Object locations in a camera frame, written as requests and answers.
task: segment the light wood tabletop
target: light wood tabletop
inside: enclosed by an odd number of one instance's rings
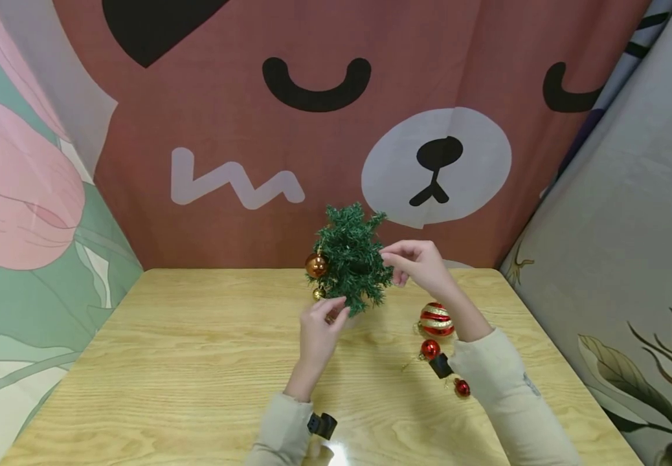
[[[585,464],[641,465],[502,275],[452,272],[517,347]],[[338,426],[305,465],[508,464],[473,397],[426,363],[401,372],[429,301],[413,283],[391,288],[342,334],[313,394]],[[1,465],[241,464],[297,360],[310,304],[302,270],[146,272]]]

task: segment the bear nose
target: bear nose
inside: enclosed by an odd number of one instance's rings
[[[431,181],[428,187],[425,187],[414,197],[410,198],[409,205],[418,207],[431,197],[434,197],[434,200],[439,203],[448,202],[450,197],[437,182],[437,178],[440,174],[440,168],[456,162],[462,155],[463,144],[452,136],[443,139],[433,139],[424,143],[424,146],[416,151],[416,160],[420,166],[431,172]]]
[[[416,151],[416,160],[420,166],[430,172],[438,172],[440,168],[458,161],[463,155],[463,144],[452,136],[434,139],[424,143]]]

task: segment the black clip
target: black clip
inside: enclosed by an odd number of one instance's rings
[[[316,413],[310,417],[308,421],[308,430],[310,433],[315,434],[316,436],[323,437],[325,440],[331,440],[331,436],[336,430],[336,420],[327,413],[323,413],[318,416]]]
[[[440,353],[437,357],[429,361],[429,365],[434,369],[434,373],[437,374],[437,377],[444,379],[449,377],[453,373],[453,368],[450,367],[450,364],[447,363],[447,357],[445,353]]]

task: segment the cream sweater sleeve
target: cream sweater sleeve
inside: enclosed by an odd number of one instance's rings
[[[502,330],[477,342],[456,340],[454,346],[450,367],[468,382],[512,466],[581,465],[570,438]]]
[[[308,451],[312,413],[313,403],[299,403],[281,393],[274,396],[245,466],[300,466]]]
[[[454,346],[450,367],[468,382],[486,410],[512,466],[581,465],[577,450],[502,330]],[[310,442],[312,413],[311,403],[277,394],[263,415],[246,466],[300,466]]]

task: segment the miniature christmas tree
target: miniature christmas tree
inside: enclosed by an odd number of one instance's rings
[[[326,208],[328,225],[319,232],[313,254],[306,261],[308,280],[317,283],[316,299],[346,296],[350,317],[363,312],[364,299],[380,305],[383,289],[392,283],[393,268],[383,265],[380,241],[374,241],[376,228],[385,220],[377,212],[364,221],[360,203],[335,209]]]

